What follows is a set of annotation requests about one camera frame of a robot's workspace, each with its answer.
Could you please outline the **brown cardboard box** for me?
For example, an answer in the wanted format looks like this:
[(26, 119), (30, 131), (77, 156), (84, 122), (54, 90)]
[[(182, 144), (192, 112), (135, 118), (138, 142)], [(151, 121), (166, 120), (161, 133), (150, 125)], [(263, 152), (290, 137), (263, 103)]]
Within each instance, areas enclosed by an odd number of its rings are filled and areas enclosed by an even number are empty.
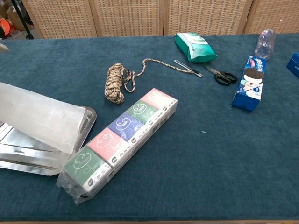
[(14, 26), (15, 30), (25, 31), (25, 27), (24, 27), (21, 19), (19, 18), (19, 15), (18, 15), (16, 9), (14, 8), (14, 6), (10, 6), (8, 8), (8, 10), (6, 11), (6, 13), (8, 14), (8, 17), (9, 17), (12, 25)]

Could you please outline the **wicker folding screen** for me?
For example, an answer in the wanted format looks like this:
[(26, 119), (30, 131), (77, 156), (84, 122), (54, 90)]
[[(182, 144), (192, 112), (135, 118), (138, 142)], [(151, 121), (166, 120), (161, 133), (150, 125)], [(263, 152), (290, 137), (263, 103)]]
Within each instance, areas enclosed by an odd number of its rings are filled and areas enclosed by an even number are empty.
[(299, 33), (299, 0), (22, 0), (39, 36)]

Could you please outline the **silver metal tray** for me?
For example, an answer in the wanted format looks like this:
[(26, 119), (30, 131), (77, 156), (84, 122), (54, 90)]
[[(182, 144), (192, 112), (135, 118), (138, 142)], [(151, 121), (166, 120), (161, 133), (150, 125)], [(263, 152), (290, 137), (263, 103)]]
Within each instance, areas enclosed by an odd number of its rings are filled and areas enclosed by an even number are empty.
[(0, 168), (53, 176), (70, 156), (0, 121)]

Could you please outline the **black handled scissors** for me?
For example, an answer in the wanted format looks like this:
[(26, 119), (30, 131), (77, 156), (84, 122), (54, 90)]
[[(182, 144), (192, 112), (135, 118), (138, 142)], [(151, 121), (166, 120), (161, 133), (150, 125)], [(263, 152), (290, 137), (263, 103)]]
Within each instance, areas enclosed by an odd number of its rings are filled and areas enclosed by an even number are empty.
[(200, 65), (207, 69), (209, 72), (213, 73), (215, 81), (221, 85), (230, 85), (231, 83), (236, 83), (238, 80), (237, 76), (230, 72), (218, 71), (212, 68), (210, 63), (201, 63)]

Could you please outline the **blue table carpet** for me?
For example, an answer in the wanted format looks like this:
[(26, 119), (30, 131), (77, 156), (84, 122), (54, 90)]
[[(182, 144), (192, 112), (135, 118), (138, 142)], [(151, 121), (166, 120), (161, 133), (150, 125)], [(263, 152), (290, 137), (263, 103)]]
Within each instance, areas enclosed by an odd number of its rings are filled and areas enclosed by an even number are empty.
[(122, 104), (105, 99), (107, 70), (120, 62), (186, 61), (172, 36), (5, 40), (0, 82), (75, 105), (98, 117), (94, 138), (152, 88), (176, 112), (91, 200), (75, 205), (55, 176), (0, 168), (0, 221), (299, 220), (299, 79), (287, 63), (299, 33), (279, 34), (253, 113), (231, 107), (223, 86), (147, 62)]

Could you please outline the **orange round object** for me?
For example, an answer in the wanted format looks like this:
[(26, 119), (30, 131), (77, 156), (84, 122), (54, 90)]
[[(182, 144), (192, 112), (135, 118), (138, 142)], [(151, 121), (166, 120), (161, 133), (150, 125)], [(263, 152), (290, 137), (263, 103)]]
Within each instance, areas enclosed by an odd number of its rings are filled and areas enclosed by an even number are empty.
[(6, 39), (12, 35), (14, 31), (14, 26), (10, 20), (5, 18), (0, 18), (0, 38)]

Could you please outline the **black tripod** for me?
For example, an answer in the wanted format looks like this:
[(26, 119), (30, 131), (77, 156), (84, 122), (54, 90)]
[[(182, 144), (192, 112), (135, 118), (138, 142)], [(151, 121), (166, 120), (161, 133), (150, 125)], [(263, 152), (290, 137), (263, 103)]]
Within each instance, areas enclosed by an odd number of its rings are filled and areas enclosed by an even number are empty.
[(25, 22), (25, 20), (24, 20), (24, 18), (23, 18), (23, 16), (22, 16), (22, 14), (21, 14), (21, 12), (20, 12), (18, 6), (17, 6), (16, 1), (15, 1), (15, 0), (11, 0), (11, 2), (12, 2), (12, 4), (13, 4), (13, 6), (14, 6), (14, 8), (15, 8), (15, 10), (16, 10), (16, 12), (17, 12), (17, 14), (18, 14), (18, 16), (19, 16), (19, 18), (20, 18), (20, 20), (21, 20), (21, 22), (22, 22), (22, 24), (23, 24), (23, 26), (24, 26), (24, 28), (25, 28), (25, 30), (26, 30), (26, 32), (27, 32), (27, 34), (26, 34), (26, 39), (28, 39), (28, 40), (33, 40), (34, 37), (33, 37), (33, 35), (31, 34), (31, 32), (30, 32), (30, 30), (29, 30), (29, 28), (28, 28), (28, 26), (27, 26), (27, 24), (26, 24), (26, 22)]

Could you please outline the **slim blue cookie box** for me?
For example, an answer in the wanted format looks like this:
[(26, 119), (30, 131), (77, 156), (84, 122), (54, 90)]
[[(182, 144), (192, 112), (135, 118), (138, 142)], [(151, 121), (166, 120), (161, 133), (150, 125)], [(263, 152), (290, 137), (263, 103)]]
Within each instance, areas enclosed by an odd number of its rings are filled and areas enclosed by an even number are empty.
[(261, 101), (266, 60), (249, 56), (231, 106), (253, 112)]

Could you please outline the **multicolour tissue pack strip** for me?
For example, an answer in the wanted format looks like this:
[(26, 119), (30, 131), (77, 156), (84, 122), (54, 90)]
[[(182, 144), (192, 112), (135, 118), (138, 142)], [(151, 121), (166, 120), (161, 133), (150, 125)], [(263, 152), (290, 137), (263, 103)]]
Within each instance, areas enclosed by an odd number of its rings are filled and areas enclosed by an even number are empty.
[(57, 186), (78, 205), (92, 199), (175, 113), (178, 100), (153, 88), (79, 149)]

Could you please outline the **clear plastic water bottle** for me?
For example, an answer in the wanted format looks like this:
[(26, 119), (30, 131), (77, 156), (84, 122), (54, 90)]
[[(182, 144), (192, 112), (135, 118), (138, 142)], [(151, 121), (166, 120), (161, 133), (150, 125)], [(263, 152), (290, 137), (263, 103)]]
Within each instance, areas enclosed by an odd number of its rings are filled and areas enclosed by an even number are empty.
[(276, 32), (273, 29), (263, 30), (258, 38), (255, 48), (255, 56), (263, 59), (270, 59), (273, 55), (276, 40)]

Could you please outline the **green wet wipes pack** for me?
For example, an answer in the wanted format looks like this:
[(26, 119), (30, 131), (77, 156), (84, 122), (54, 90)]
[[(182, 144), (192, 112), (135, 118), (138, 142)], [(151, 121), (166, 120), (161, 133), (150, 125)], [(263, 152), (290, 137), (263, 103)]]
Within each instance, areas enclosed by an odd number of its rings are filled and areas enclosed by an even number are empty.
[(206, 63), (217, 58), (212, 47), (198, 33), (176, 33), (175, 43), (193, 63)]

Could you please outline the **wide blue cookie box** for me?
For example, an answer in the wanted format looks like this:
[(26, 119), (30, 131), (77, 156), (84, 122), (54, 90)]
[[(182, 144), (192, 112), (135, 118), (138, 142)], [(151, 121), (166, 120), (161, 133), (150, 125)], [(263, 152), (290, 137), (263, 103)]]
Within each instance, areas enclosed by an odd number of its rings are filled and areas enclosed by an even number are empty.
[(299, 79), (299, 52), (293, 54), (287, 64), (287, 68)]

